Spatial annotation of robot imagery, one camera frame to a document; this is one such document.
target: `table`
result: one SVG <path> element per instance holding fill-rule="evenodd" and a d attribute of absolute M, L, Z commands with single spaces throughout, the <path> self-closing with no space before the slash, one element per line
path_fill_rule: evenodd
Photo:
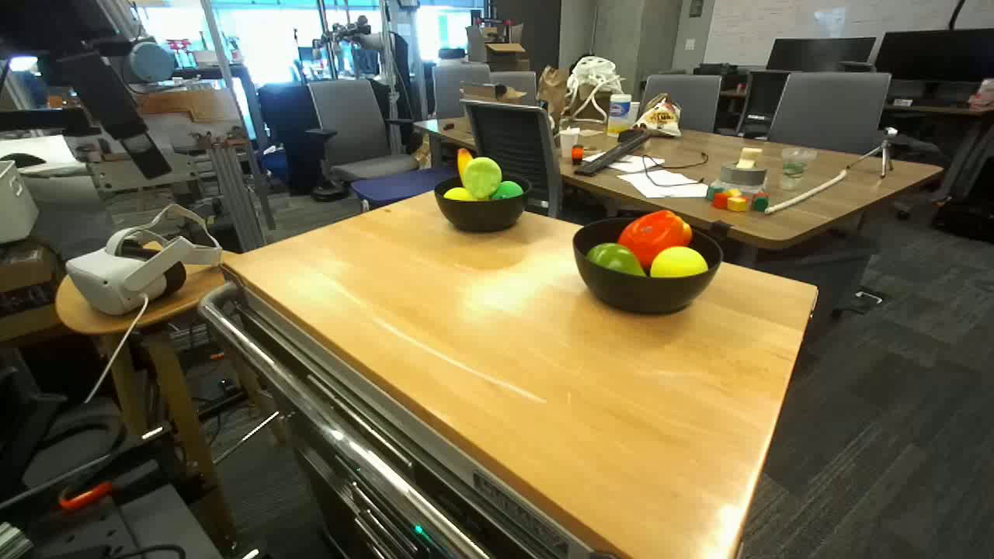
<path fill-rule="evenodd" d="M 729 556 L 818 291 L 722 264 L 681 313 L 617 313 L 571 234 L 521 214 L 465 236 L 426 193 L 226 269 L 596 546 Z"/>
<path fill-rule="evenodd" d="M 894 117 L 928 117 L 954 129 L 954 158 L 934 191 L 934 202 L 966 200 L 994 155 L 994 106 L 889 106 Z"/>
<path fill-rule="evenodd" d="M 183 290 L 176 295 L 171 295 L 171 297 L 151 303 L 146 316 L 138 323 L 138 330 L 139 330 L 139 345 L 149 351 L 149 361 L 156 368 L 156 385 L 159 385 L 159 396 L 164 402 L 164 410 L 168 410 L 171 428 L 176 436 L 176 444 L 183 450 L 183 460 L 185 460 L 191 472 L 197 472 L 202 480 L 205 491 L 208 491 L 199 501 L 202 521 L 205 521 L 208 533 L 217 542 L 217 546 L 224 546 L 224 545 L 233 542 L 233 521 L 231 521 L 224 493 L 217 487 L 212 448 L 208 448 L 208 440 L 205 440 L 205 436 L 199 428 L 199 410 L 197 410 L 197 404 L 191 397 L 191 385 L 185 385 L 179 358 L 171 347 L 168 333 L 156 330 L 156 325 L 162 325 L 162 323 L 168 323 L 168 319 L 174 319 L 179 313 L 197 311 L 197 306 L 208 291 L 213 291 L 217 287 L 224 287 L 224 277 L 222 277 L 217 268 L 191 268 L 185 264 Z M 56 313 L 72 333 L 90 337 L 104 358 L 110 358 L 116 351 L 116 345 L 122 342 L 128 323 L 133 319 L 133 316 L 95 313 L 69 277 L 58 283 Z M 149 422 L 146 422 L 146 397 L 138 387 L 133 364 L 129 364 L 128 351 L 118 354 L 118 361 L 111 368 L 111 383 L 116 383 L 116 392 L 118 392 L 118 408 L 122 408 L 124 428 L 129 436 L 142 436 L 149 428 Z M 247 402 L 257 402 L 256 383 L 247 377 L 241 377 L 241 383 L 246 383 Z"/>
<path fill-rule="evenodd" d="M 426 122 L 426 133 L 431 133 L 442 144 L 456 144 L 471 149 L 471 130 L 468 122 L 462 117 L 445 117 L 445 122 Z M 624 200 L 637 206 L 665 206 L 681 211 L 685 220 L 695 226 L 727 226 L 729 239 L 749 246 L 749 248 L 765 248 L 765 251 L 787 251 L 792 246 L 800 246 L 837 225 L 870 211 L 874 206 L 889 202 L 893 195 L 923 187 L 940 173 L 934 166 L 916 166 L 916 162 L 894 162 L 893 173 L 878 179 L 878 162 L 856 158 L 848 151 L 818 151 L 818 162 L 803 173 L 803 183 L 792 193 L 777 193 L 780 187 L 780 149 L 783 144 L 756 144 L 743 136 L 722 136 L 722 133 L 695 133 L 684 130 L 681 140 L 649 140 L 646 151 L 665 158 L 675 168 L 684 168 L 681 173 L 692 179 L 715 179 L 722 173 L 722 166 L 733 166 L 740 158 L 743 147 L 760 147 L 766 155 L 771 179 L 773 179 L 773 200 L 790 200 L 795 193 L 803 193 L 828 176 L 837 176 L 845 166 L 855 166 L 851 173 L 780 214 L 729 214 L 722 209 L 711 209 L 704 200 L 657 200 L 649 202 L 644 200 L 630 183 L 624 183 L 616 170 L 602 170 L 596 176 L 578 176 L 567 162 L 558 162 L 558 173 L 565 183 L 610 195 L 610 200 Z"/>

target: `cup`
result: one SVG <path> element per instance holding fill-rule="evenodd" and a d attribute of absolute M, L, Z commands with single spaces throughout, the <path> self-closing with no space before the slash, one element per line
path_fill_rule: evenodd
<path fill-rule="evenodd" d="M 567 162 L 571 147 L 581 144 L 581 129 L 562 129 L 558 130 L 558 155 Z"/>
<path fill-rule="evenodd" d="M 815 149 L 787 147 L 780 151 L 780 191 L 795 191 L 799 183 L 803 183 L 803 173 L 815 158 Z"/>

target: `floor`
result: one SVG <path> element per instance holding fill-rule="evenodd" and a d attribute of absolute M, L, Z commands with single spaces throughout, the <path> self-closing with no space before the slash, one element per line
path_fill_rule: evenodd
<path fill-rule="evenodd" d="M 272 239 L 347 214 L 275 195 Z M 881 307 L 842 313 L 799 364 L 743 556 L 994 556 L 994 246 L 939 234 L 928 214 L 862 226 Z M 213 448 L 247 428 L 241 410 Z M 222 467 L 241 549 L 324 556 L 289 450 L 256 439 Z"/>

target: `computer monitor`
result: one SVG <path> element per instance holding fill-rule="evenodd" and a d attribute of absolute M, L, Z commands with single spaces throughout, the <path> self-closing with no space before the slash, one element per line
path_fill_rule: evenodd
<path fill-rule="evenodd" d="M 994 28 L 893 32 L 878 44 L 877 68 L 925 84 L 994 78 Z"/>
<path fill-rule="evenodd" d="M 787 71 L 842 71 L 851 63 L 868 63 L 877 39 L 780 39 L 766 68 Z"/>

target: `fruit bowl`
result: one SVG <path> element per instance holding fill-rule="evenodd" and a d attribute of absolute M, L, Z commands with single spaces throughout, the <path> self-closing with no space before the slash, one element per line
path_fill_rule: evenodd
<path fill-rule="evenodd" d="M 465 234 L 493 234 L 493 230 L 509 230 L 519 225 L 525 211 L 525 195 L 519 200 L 474 200 L 474 202 L 459 202 L 459 200 L 445 200 L 449 187 L 459 187 L 459 176 L 442 179 L 434 187 L 434 202 L 442 214 Z"/>
<path fill-rule="evenodd" d="M 571 236 L 578 269 L 587 290 L 594 291 L 594 297 L 626 313 L 675 313 L 675 311 L 684 311 L 695 295 L 709 290 L 724 256 L 718 239 L 695 226 L 692 226 L 689 248 L 695 248 L 709 261 L 709 269 L 700 277 L 684 277 L 684 279 L 626 277 L 626 273 L 594 264 L 587 257 L 591 248 L 601 243 L 616 243 L 626 225 L 630 220 L 601 220 L 601 225 L 581 226 Z"/>

